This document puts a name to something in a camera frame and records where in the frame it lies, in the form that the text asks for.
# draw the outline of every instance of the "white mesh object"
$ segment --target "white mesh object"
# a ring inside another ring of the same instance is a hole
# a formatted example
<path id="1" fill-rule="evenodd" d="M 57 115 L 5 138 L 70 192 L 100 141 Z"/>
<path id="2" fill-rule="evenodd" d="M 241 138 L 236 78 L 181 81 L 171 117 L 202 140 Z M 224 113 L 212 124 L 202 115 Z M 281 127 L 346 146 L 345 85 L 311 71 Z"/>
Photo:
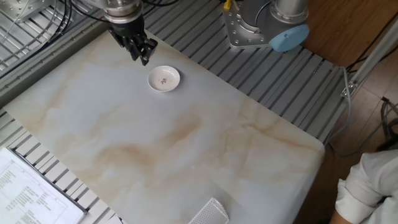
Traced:
<path id="1" fill-rule="evenodd" d="M 227 224 L 228 222 L 229 218 L 222 204 L 217 199 L 211 198 L 189 224 Z"/>

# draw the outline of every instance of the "wooden floor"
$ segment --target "wooden floor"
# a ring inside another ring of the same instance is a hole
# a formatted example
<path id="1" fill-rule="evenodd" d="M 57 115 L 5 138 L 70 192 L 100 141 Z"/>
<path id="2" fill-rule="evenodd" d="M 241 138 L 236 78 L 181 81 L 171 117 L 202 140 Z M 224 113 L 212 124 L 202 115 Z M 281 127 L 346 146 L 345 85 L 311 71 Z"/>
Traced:
<path id="1" fill-rule="evenodd" d="M 308 25 L 310 37 L 305 47 L 333 62 L 348 66 L 353 63 L 377 36 L 396 12 L 396 0 L 310 0 Z M 381 122 L 381 97 L 398 103 L 398 51 L 379 63 L 362 83 L 353 98 L 352 117 L 347 129 L 332 140 L 336 150 L 349 154 L 357 150 Z M 346 121 L 347 111 L 336 128 Z M 389 119 L 397 118 L 390 113 Z M 345 179 L 351 166 L 357 164 L 362 152 L 374 152 L 385 141 L 382 129 L 364 145 L 361 153 L 350 157 L 337 156 L 326 147 L 325 160 L 317 178 L 297 215 L 295 224 L 318 223 L 331 217 L 337 195 L 338 179 Z"/>

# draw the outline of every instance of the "cable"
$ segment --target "cable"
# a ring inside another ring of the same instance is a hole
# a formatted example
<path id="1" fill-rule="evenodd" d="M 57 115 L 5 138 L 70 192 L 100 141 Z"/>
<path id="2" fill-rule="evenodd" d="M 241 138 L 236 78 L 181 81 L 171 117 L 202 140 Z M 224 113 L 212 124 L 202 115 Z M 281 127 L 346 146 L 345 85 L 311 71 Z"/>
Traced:
<path id="1" fill-rule="evenodd" d="M 255 18 L 255 20 L 254 20 L 255 25 L 257 25 L 257 20 L 258 20 L 258 18 L 259 18 L 259 15 L 260 15 L 261 11 L 262 11 L 270 2 L 271 2 L 271 1 L 268 1 L 265 5 L 263 5 L 263 6 L 260 8 L 259 12 L 257 12 L 256 18 Z"/>
<path id="2" fill-rule="evenodd" d="M 386 137 L 386 141 L 388 141 L 391 138 L 390 132 L 388 131 L 388 124 L 387 124 L 387 110 L 388 110 L 388 102 L 385 101 L 382 106 L 381 106 L 381 110 L 380 110 L 380 114 L 381 114 L 381 123 L 382 123 L 382 127 L 383 127 L 383 131 L 384 131 L 384 135 Z"/>
<path id="3" fill-rule="evenodd" d="M 348 74 L 347 74 L 347 70 L 346 70 L 345 67 L 342 67 L 341 69 L 343 69 L 343 71 L 344 71 L 344 83 L 346 85 L 347 100 L 348 100 L 348 117 L 347 117 L 347 121 L 344 124 L 344 126 L 342 128 L 340 128 L 340 130 L 335 132 L 334 135 L 332 135 L 330 138 L 326 139 L 326 144 L 328 144 L 333 138 L 335 138 L 342 131 L 344 131 L 344 129 L 346 129 L 348 127 L 349 122 L 351 121 L 351 109 L 352 109 L 352 106 L 351 106 L 351 93 L 349 92 L 349 87 L 348 87 Z"/>
<path id="4" fill-rule="evenodd" d="M 153 11 L 156 8 L 156 6 L 152 6 L 148 11 L 146 11 L 143 16 L 148 15 L 148 13 L 150 13 L 151 11 Z"/>
<path id="5" fill-rule="evenodd" d="M 62 20 L 61 20 L 61 23 L 60 23 L 60 25 L 58 26 L 58 28 L 57 28 L 57 30 L 54 32 L 54 35 L 51 37 L 51 39 L 49 40 L 49 43 L 51 44 L 53 41 L 55 41 L 55 40 L 57 40 L 59 37 L 61 37 L 63 34 L 65 34 L 65 31 L 66 31 L 66 29 L 68 28 L 68 26 L 69 26 L 69 23 L 70 23 L 70 18 L 71 18 L 71 16 L 72 16 L 72 5 L 70 4 L 70 6 L 68 7 L 68 4 L 67 4 L 67 2 L 72 2 L 71 0 L 64 0 L 64 5 L 65 5 L 65 8 L 64 8 L 64 10 L 63 10 L 63 17 L 62 17 Z"/>
<path id="6" fill-rule="evenodd" d="M 159 4 L 159 3 L 154 3 L 154 2 L 150 2 L 148 0 L 142 0 L 142 2 L 146 3 L 146 4 L 150 4 L 151 6 L 157 6 L 157 7 L 165 7 L 165 6 L 171 6 L 177 2 L 179 2 L 180 0 L 174 0 L 168 3 L 164 3 L 164 4 Z"/>
<path id="7" fill-rule="evenodd" d="M 387 115 L 388 115 L 391 111 L 392 111 L 392 108 L 388 110 L 388 112 L 386 113 L 385 117 L 387 117 Z M 362 151 L 362 148 L 365 146 L 365 144 L 366 144 L 366 143 L 372 138 L 372 136 L 374 136 L 374 134 L 380 129 L 380 127 L 382 126 L 382 122 L 383 122 L 383 121 L 381 121 L 381 122 L 379 123 L 379 125 L 375 128 L 375 130 L 374 130 L 368 137 L 366 137 L 365 141 L 362 142 L 362 144 L 360 145 L 360 147 L 358 148 L 357 151 L 351 152 L 351 153 L 349 153 L 349 154 L 347 154 L 347 155 L 342 155 L 341 153 L 339 153 L 339 152 L 336 150 L 336 148 L 334 147 L 334 145 L 331 144 L 331 142 L 328 142 L 327 144 L 329 144 L 329 146 L 331 147 L 331 149 L 332 149 L 337 155 L 339 155 L 339 156 L 342 157 L 342 158 L 352 156 L 352 155 L 357 154 L 357 153 L 359 153 L 359 152 Z"/>
<path id="8" fill-rule="evenodd" d="M 398 135 L 398 133 L 396 133 L 394 131 L 394 126 L 398 126 L 398 118 L 397 119 L 393 119 L 389 124 L 388 124 L 388 130 L 390 131 L 390 133 L 392 133 L 393 135 Z"/>
<path id="9" fill-rule="evenodd" d="M 94 16 L 92 16 L 92 15 L 89 15 L 89 14 L 87 14 L 87 13 L 85 13 L 85 12 L 83 12 L 81 9 L 79 9 L 78 8 L 78 6 L 75 4 L 75 3 L 73 3 L 72 1 L 70 1 L 70 3 L 72 4 L 72 6 L 76 9 L 76 11 L 78 11 L 78 12 L 80 12 L 81 14 L 83 14 L 83 15 L 85 15 L 85 16 L 87 16 L 87 17 L 89 17 L 89 18 L 91 18 L 91 19 L 94 19 L 94 20 L 96 20 L 96 21 L 101 21 L 101 22 L 107 22 L 107 23 L 110 23 L 110 21 L 107 21 L 107 20 L 104 20 L 104 19 L 98 19 L 98 18 L 95 18 Z"/>
<path id="10" fill-rule="evenodd" d="M 3 41 L 6 39 L 8 33 L 10 32 L 10 30 L 12 29 L 12 27 L 14 26 L 14 24 L 18 21 L 18 19 L 19 19 L 20 16 L 22 15 L 22 13 L 24 13 L 24 11 L 25 11 L 25 9 L 26 9 L 26 6 L 28 5 L 29 1 L 30 1 L 30 0 L 27 0 L 27 1 L 26 1 L 26 4 L 25 4 L 25 6 L 24 6 L 22 12 L 18 15 L 17 19 L 15 19 L 14 22 L 12 22 L 12 24 L 11 24 L 10 28 L 8 28 L 6 34 L 4 34 L 4 36 L 1 38 L 0 43 L 3 42 Z"/>
<path id="11" fill-rule="evenodd" d="M 394 22 L 394 20 L 396 19 L 396 17 L 398 16 L 398 12 L 396 12 L 396 14 L 387 22 L 387 24 L 380 30 L 380 32 L 378 33 L 378 35 L 373 39 L 373 41 L 368 45 L 368 47 L 366 47 L 366 49 L 362 52 L 362 54 L 358 57 L 358 59 L 355 60 L 354 63 L 352 63 L 351 65 L 349 65 L 347 67 L 347 71 L 350 71 L 357 63 L 362 62 L 363 60 L 366 60 L 366 58 L 362 58 L 366 52 L 373 46 L 373 44 L 378 40 L 378 38 L 381 36 L 381 34 L 387 29 L 387 27 L 390 26 L 390 24 L 392 22 Z"/>
<path id="12" fill-rule="evenodd" d="M 49 29 L 49 28 L 51 27 L 51 25 L 53 24 L 55 15 L 58 13 L 58 12 L 57 12 L 57 3 L 58 3 L 58 1 L 57 1 L 57 0 L 54 0 L 54 7 L 53 7 L 53 8 L 54 8 L 54 11 L 53 11 L 53 13 L 52 13 L 50 22 L 42 29 L 42 31 L 39 32 L 39 34 L 37 34 L 37 36 L 36 36 L 35 38 L 33 38 L 30 42 L 26 43 L 25 45 L 30 45 L 31 43 L 35 42 L 35 41 L 37 40 L 37 38 L 41 37 L 41 36 L 44 34 L 44 32 L 48 31 L 48 29 Z M 42 42 L 39 46 L 37 46 L 37 50 L 34 52 L 34 54 L 31 54 L 31 55 L 29 55 L 29 56 L 27 56 L 27 57 L 24 57 L 24 58 L 18 60 L 18 61 L 17 61 L 17 65 L 16 65 L 13 69 L 10 69 L 10 70 L 6 71 L 5 73 L 3 73 L 3 74 L 0 76 L 0 79 L 3 78 L 3 77 L 5 77 L 6 75 L 10 74 L 15 68 L 17 68 L 18 66 L 22 65 L 24 62 L 28 61 L 28 60 L 31 59 L 33 56 L 37 55 L 42 49 L 44 49 L 46 46 L 48 46 L 48 43 L 49 43 L 49 39 L 46 38 L 46 41 L 45 41 L 45 42 Z"/>
<path id="13" fill-rule="evenodd" d="M 387 54 L 385 54 L 385 56 L 383 56 L 382 58 L 380 58 L 380 61 L 378 61 L 378 63 L 381 62 L 381 61 L 383 61 L 384 59 L 388 58 L 388 56 L 392 55 L 397 49 L 398 49 L 398 45 L 396 45 L 392 50 L 390 50 L 390 52 L 388 52 Z M 368 59 L 368 57 L 362 58 L 361 60 L 358 60 L 356 63 L 363 62 L 363 61 L 365 61 L 366 59 Z M 354 73 L 354 72 L 357 72 L 357 71 L 358 71 L 358 69 L 352 70 L 352 71 L 350 71 L 350 73 Z"/>

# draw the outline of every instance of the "white shirt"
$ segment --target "white shirt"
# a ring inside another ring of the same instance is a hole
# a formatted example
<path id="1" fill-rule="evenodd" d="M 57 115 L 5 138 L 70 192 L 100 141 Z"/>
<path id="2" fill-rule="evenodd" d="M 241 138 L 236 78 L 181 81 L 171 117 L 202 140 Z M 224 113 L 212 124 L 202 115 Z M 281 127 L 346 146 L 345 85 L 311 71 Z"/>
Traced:
<path id="1" fill-rule="evenodd" d="M 336 211 L 353 224 L 398 224 L 398 149 L 363 154 L 339 180 Z"/>

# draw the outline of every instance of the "metal bracket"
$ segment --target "metal bracket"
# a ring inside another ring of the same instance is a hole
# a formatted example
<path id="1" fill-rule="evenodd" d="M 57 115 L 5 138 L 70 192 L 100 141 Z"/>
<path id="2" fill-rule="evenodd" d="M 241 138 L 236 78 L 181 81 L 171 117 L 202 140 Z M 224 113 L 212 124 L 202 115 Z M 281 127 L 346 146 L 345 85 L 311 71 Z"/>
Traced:
<path id="1" fill-rule="evenodd" d="M 223 9 L 226 29 L 228 31 L 229 42 L 232 47 L 238 49 L 267 47 L 268 43 L 262 33 L 257 30 L 251 30 L 239 15 L 239 9 L 243 2 L 232 1 L 231 9 Z"/>
<path id="2" fill-rule="evenodd" d="M 355 90 L 358 88 L 358 85 L 353 83 L 353 82 L 349 82 L 348 83 L 348 89 L 349 89 L 349 93 L 351 94 L 351 96 L 354 94 Z M 347 99 L 347 88 L 344 88 L 343 92 L 341 92 L 340 96 L 344 97 Z"/>

